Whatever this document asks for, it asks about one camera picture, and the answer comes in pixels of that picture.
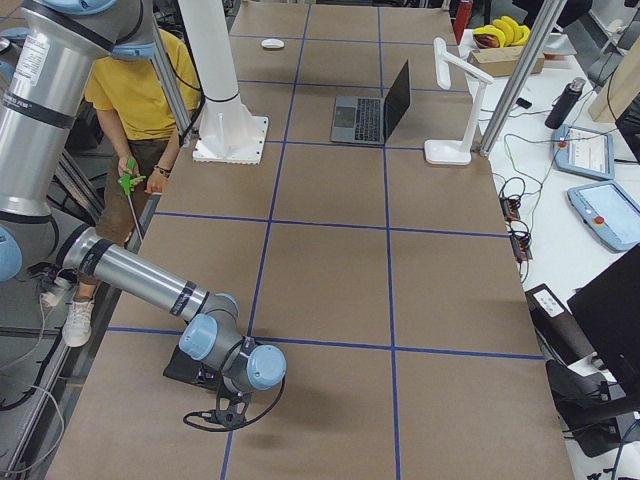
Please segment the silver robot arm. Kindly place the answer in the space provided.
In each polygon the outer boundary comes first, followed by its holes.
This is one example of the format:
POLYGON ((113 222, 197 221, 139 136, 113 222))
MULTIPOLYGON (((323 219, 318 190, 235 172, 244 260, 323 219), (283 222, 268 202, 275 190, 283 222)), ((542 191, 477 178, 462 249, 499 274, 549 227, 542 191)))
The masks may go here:
POLYGON ((208 292, 102 238, 46 200, 96 60, 150 61, 174 114, 185 113, 151 3, 26 1, 22 8, 29 32, 1 101, 2 279, 50 262, 183 319, 178 348, 192 360, 189 380, 228 401, 188 413, 184 422, 209 432, 247 426, 253 393, 285 385, 283 352, 238 332, 231 296, 208 292))

